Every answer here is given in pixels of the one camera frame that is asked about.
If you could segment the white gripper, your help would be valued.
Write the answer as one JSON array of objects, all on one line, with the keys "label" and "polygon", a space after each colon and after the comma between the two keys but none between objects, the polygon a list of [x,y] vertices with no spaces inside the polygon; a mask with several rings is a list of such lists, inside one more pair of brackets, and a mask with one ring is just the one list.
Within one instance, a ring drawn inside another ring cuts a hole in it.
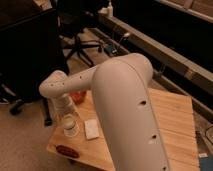
[{"label": "white gripper", "polygon": [[52,103],[58,122],[61,122],[62,118],[68,114],[77,115],[75,103],[69,94],[53,98]]}]

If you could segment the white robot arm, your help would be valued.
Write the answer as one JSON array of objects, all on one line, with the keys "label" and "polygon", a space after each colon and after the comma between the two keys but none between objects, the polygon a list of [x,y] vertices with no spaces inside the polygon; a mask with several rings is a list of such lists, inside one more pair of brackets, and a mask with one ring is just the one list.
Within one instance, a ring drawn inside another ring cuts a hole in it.
[{"label": "white robot arm", "polygon": [[91,91],[116,171],[172,171],[148,92],[152,77],[149,59],[130,53],[71,76],[56,70],[39,92],[56,100]]}]

